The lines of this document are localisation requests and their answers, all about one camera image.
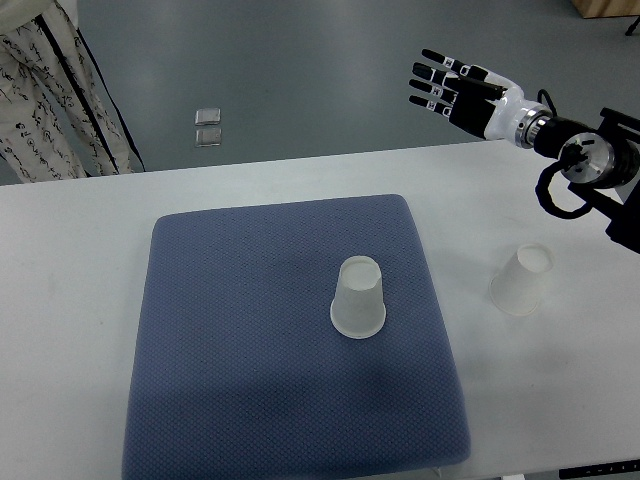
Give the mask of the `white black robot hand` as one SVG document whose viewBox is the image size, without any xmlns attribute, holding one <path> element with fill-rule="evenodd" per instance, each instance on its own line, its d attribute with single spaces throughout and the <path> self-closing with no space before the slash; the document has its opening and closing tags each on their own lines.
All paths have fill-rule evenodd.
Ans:
<svg viewBox="0 0 640 480">
<path fill-rule="evenodd" d="M 525 140 L 530 126 L 543 115 L 543 105 L 527 100 L 512 80 L 430 49 L 423 49 L 421 54 L 448 70 L 416 62 L 412 73 L 420 80 L 411 79 L 409 85 L 438 99 L 454 99 L 455 93 L 456 98 L 452 106 L 415 95 L 409 101 L 448 117 L 450 123 L 471 135 L 486 140 Z M 441 86 L 451 83 L 449 89 Z"/>
</svg>

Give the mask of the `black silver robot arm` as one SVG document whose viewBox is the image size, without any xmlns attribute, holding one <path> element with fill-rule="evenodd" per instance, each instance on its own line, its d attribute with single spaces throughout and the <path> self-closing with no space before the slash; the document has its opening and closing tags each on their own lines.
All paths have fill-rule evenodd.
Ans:
<svg viewBox="0 0 640 480">
<path fill-rule="evenodd" d="M 593 210 L 608 218 L 615 243 L 639 250 L 639 121 L 604 108 L 592 128 L 563 118 L 546 90 L 525 97 L 513 81 L 433 50 L 414 63 L 411 103 L 483 140 L 506 140 L 551 159 L 535 194 L 550 215 L 574 220 Z"/>
</svg>

